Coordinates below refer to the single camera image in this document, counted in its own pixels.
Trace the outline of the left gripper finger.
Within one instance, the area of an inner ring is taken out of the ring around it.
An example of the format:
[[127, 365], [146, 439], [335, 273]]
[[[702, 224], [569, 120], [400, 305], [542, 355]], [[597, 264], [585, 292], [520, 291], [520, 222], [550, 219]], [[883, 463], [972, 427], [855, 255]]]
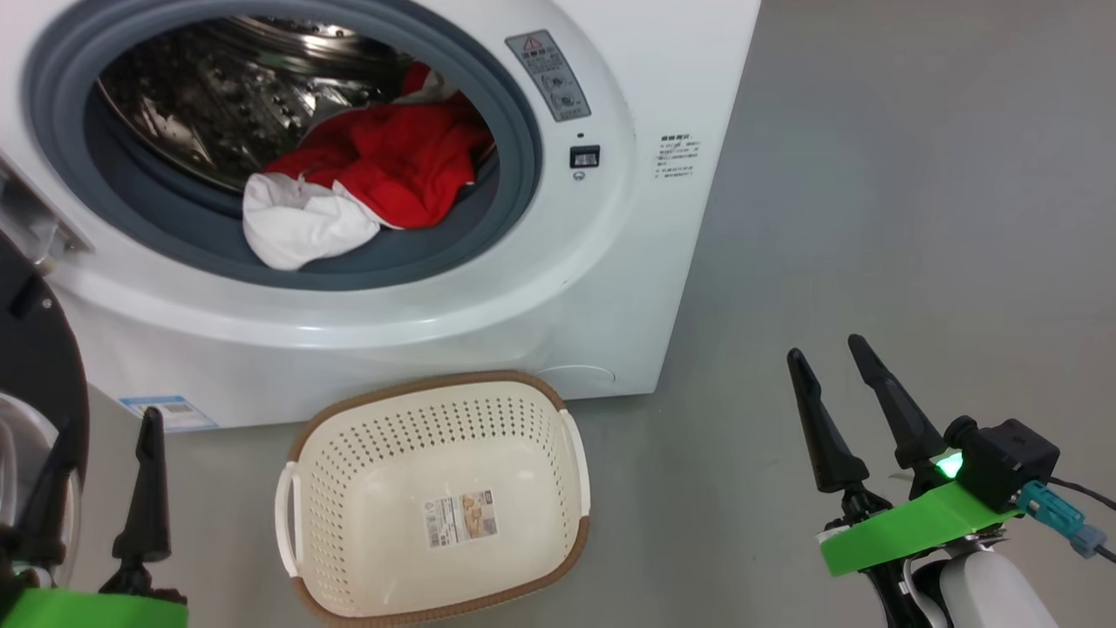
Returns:
[[40, 568], [56, 568], [66, 559], [65, 531], [67, 497], [73, 472], [79, 468], [80, 429], [76, 421], [68, 421], [52, 442], [51, 452], [33, 485], [31, 497], [25, 504], [23, 515], [17, 520], [16, 560]]
[[136, 444], [140, 462], [122, 533], [112, 555], [124, 563], [160, 562], [172, 554], [165, 429], [156, 406], [144, 410]]

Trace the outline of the left gripper green-banded body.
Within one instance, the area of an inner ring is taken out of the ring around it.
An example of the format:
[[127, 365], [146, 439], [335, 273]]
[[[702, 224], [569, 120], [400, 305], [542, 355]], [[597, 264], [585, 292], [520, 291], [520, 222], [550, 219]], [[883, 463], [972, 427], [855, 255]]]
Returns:
[[0, 628], [187, 628], [187, 597], [124, 562], [99, 591], [48, 587], [40, 569], [0, 562]]

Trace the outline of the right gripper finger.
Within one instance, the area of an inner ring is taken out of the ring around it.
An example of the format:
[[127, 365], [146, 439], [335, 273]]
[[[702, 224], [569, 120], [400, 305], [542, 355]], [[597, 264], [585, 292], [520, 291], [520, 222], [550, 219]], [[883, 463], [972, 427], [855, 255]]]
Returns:
[[818, 492], [834, 494], [845, 490], [862, 490], [868, 480], [868, 466], [854, 456], [840, 429], [822, 400], [822, 389], [806, 355], [793, 347], [786, 354], [786, 366], [793, 385], [793, 400], [812, 464], [812, 479]]
[[943, 454], [946, 450], [944, 438], [898, 378], [881, 361], [868, 339], [860, 334], [852, 334], [847, 344], [862, 381], [876, 394], [882, 414], [888, 422], [899, 468], [917, 468]]

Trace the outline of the right gripper green-banded body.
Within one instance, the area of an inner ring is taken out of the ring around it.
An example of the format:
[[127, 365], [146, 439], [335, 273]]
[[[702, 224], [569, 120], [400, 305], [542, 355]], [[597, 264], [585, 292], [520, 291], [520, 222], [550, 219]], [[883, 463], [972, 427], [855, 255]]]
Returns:
[[945, 454], [934, 468], [946, 482], [908, 503], [869, 516], [867, 521], [841, 525], [820, 533], [820, 553], [834, 577], [858, 572], [885, 562], [908, 559], [1021, 514], [1019, 509], [997, 513], [956, 482], [963, 454]]

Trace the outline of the black round glass washer door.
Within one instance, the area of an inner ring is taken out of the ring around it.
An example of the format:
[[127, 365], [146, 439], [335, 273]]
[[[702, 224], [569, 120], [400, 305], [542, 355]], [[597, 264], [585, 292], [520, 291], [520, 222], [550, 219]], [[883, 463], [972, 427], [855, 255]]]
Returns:
[[[19, 562], [17, 520], [68, 421], [80, 429], [81, 461], [69, 480], [61, 534], [66, 559], [56, 568]], [[71, 327], [44, 274], [0, 234], [0, 557], [15, 568], [40, 569], [48, 587], [71, 583], [88, 450], [89, 396]]]

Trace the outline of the red and white garment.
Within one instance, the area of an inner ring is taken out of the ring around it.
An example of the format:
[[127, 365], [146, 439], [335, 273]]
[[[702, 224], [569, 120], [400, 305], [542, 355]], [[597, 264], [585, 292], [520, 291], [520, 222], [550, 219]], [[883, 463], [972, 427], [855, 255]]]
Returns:
[[252, 174], [241, 214], [256, 258], [283, 271], [350, 253], [387, 228], [341, 183], [324, 187], [286, 174]]

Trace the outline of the plain red garment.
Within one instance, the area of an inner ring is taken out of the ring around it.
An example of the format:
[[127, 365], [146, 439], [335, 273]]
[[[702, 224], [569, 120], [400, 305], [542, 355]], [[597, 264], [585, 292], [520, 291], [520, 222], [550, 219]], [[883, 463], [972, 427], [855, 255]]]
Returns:
[[435, 228], [497, 149], [466, 96], [424, 64], [387, 104], [331, 113], [246, 183], [254, 207], [355, 210], [384, 228]]

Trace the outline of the cream perforated laundry basket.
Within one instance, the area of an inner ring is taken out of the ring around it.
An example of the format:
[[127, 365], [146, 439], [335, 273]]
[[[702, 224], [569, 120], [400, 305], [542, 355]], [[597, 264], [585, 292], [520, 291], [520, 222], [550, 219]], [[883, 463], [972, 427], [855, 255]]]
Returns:
[[320, 410], [276, 483], [276, 545], [327, 628], [482, 611], [565, 577], [589, 541], [589, 460], [523, 371], [405, 383]]

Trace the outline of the white front-load washing machine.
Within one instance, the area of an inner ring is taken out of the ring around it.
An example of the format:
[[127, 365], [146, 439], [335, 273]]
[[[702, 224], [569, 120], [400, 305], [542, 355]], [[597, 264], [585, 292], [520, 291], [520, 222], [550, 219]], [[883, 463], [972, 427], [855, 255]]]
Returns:
[[[0, 0], [0, 234], [86, 377], [169, 429], [464, 371], [655, 389], [762, 0]], [[270, 268], [249, 174], [343, 112], [461, 97], [431, 228]]]

